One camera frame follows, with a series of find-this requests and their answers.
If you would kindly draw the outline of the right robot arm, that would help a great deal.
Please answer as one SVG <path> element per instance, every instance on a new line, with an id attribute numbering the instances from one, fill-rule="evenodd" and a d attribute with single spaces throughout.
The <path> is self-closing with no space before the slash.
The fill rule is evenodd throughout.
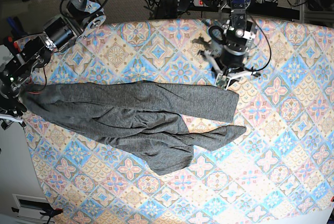
<path id="1" fill-rule="evenodd" d="M 66 11 L 49 20 L 24 47 L 21 48 L 11 37 L 3 40 L 9 51 L 9 60 L 1 64 L 2 129 L 7 129 L 13 122 L 25 126 L 21 117 L 27 109 L 19 102 L 18 96 L 32 72 L 45 68 L 54 52 L 80 42 L 105 21 L 103 6 L 94 0 L 61 1 L 68 1 Z"/>

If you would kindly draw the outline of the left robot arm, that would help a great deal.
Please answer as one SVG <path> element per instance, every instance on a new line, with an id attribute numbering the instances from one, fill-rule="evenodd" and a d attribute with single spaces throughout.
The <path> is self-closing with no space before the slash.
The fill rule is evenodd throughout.
<path id="1" fill-rule="evenodd" d="M 203 42 L 206 49 L 198 52 L 213 67 L 214 85 L 224 90 L 242 77 L 259 76 L 258 71 L 244 64 L 257 33 L 255 23 L 247 20 L 246 10 L 250 3 L 251 0 L 219 1 L 220 18 L 226 6 L 230 8 L 230 15 L 227 20 L 221 20 L 221 25 L 209 27 L 211 42 Z"/>

